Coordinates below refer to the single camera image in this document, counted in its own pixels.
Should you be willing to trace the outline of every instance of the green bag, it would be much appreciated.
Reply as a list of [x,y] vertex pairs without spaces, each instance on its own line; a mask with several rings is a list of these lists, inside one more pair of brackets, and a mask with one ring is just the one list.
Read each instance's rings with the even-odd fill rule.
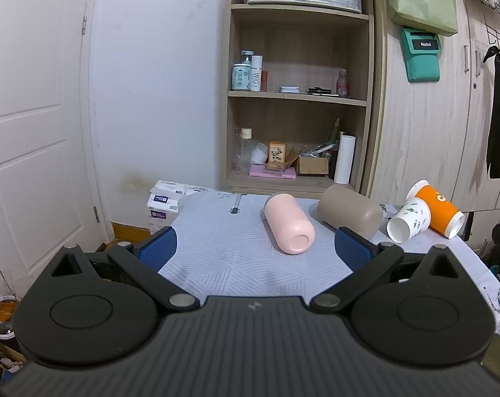
[[388,0],[388,11],[398,25],[442,36],[458,32],[456,0]]

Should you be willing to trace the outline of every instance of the white wall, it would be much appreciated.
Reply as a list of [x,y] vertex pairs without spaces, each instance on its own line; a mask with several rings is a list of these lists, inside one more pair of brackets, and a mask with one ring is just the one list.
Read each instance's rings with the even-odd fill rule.
[[219,186],[223,5],[97,0],[90,113],[108,221],[147,226],[158,179]]

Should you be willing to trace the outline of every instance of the pink cup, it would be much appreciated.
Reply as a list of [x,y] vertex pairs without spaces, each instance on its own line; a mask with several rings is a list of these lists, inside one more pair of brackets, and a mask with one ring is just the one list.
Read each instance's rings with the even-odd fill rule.
[[290,194],[271,195],[265,203],[265,218],[285,253],[305,252],[315,240],[315,228]]

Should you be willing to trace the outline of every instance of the black bow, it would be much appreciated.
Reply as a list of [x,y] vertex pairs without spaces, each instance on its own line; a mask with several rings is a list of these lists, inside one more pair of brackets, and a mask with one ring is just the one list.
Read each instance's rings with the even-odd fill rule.
[[500,49],[491,46],[484,62],[495,55],[495,87],[489,137],[487,138],[486,164],[491,179],[500,179]]

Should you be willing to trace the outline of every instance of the patterned paper cup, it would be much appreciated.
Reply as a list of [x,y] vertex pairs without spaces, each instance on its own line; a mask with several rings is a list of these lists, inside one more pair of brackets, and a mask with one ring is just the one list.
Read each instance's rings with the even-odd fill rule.
[[432,216],[430,226],[446,238],[452,239],[464,225],[464,214],[426,180],[420,180],[412,187],[407,201],[411,197],[417,197],[428,204]]
[[386,230],[395,243],[404,243],[425,231],[430,224],[430,210],[420,198],[409,198],[396,215],[388,221]]

